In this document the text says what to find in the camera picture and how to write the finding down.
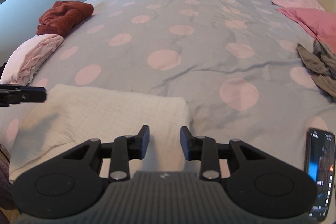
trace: red-brown blanket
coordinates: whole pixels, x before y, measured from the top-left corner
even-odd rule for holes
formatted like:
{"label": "red-brown blanket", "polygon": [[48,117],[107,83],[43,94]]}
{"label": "red-brown blanket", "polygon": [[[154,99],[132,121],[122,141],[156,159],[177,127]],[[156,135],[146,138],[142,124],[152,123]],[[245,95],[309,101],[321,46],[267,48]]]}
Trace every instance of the red-brown blanket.
{"label": "red-brown blanket", "polygon": [[93,6],[80,1],[56,1],[53,7],[39,18],[37,35],[57,34],[65,37],[73,27],[90,17]]}

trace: black phone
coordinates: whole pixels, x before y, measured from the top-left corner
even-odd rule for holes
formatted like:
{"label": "black phone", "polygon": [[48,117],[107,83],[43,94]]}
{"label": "black phone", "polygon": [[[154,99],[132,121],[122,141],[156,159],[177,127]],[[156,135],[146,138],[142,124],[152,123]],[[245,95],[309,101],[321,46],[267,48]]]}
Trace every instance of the black phone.
{"label": "black phone", "polygon": [[335,135],[310,128],[307,132],[305,171],[316,182],[317,197],[309,216],[317,221],[327,217],[335,177]]}

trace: brown cloth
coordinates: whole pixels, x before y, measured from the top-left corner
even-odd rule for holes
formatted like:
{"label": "brown cloth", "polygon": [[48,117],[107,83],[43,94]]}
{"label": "brown cloth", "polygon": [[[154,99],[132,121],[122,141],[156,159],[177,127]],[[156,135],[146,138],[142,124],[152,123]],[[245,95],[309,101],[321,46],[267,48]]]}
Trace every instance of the brown cloth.
{"label": "brown cloth", "polygon": [[297,51],[304,65],[311,71],[314,83],[336,99],[336,55],[330,47],[315,40],[313,53],[301,44]]}
{"label": "brown cloth", "polygon": [[39,18],[37,35],[57,34],[65,37],[73,27],[89,18],[93,6],[80,1],[56,1],[53,7]]}

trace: light pink pillow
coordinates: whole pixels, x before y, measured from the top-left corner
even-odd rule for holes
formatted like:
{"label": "light pink pillow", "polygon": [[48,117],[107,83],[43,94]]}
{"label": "light pink pillow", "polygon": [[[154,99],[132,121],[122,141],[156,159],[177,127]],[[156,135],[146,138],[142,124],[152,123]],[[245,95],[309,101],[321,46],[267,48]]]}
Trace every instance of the light pink pillow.
{"label": "light pink pillow", "polygon": [[22,43],[7,61],[0,84],[28,85],[33,75],[63,40],[63,37],[56,34],[43,34]]}
{"label": "light pink pillow", "polygon": [[278,12],[297,22],[314,39],[328,44],[336,53],[336,15],[304,8],[278,8]]}

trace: bed sheet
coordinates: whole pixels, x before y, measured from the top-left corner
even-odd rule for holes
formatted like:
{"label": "bed sheet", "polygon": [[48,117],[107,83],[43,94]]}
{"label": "bed sheet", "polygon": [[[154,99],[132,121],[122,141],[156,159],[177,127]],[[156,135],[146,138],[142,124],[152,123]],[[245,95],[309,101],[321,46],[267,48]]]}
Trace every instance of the bed sheet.
{"label": "bed sheet", "polygon": [[[295,49],[297,43],[312,49],[313,40],[271,0],[88,3],[93,16],[66,37],[31,85],[184,97],[194,135],[221,143],[238,138],[300,169],[306,129],[336,133],[335,104]],[[9,150],[33,106],[0,109],[0,141]]]}

